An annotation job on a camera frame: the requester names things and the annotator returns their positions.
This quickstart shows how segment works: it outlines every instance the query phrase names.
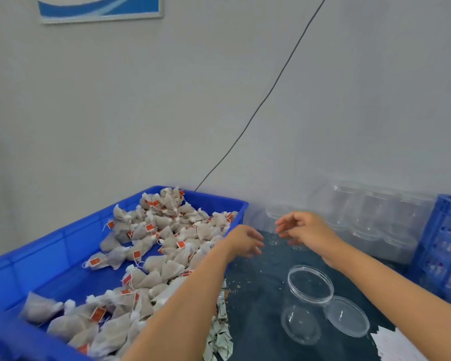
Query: blue picture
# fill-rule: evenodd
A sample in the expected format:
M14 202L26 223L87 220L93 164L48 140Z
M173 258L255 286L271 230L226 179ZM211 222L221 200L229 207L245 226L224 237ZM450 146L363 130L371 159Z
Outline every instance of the blue picture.
M160 18L163 0L38 0L42 23Z

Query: dark table surface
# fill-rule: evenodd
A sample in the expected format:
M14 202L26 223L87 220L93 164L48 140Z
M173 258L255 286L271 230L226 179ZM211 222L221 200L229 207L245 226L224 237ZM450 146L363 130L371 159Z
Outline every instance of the dark table surface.
M265 237L274 235L261 233ZM289 338L281 326L280 314L284 289L288 287L287 275L295 265L324 272L334 285L335 295L348 298L366 313L371 324L368 334L353 338L332 328L313 346L303 346ZM262 256L236 259L227 272L227 286L227 311L234 342L230 361L377 361L380 358L370 333L375 333L379 325L394 330L393 324L344 275L328 267L314 252L297 251L285 243L266 244Z

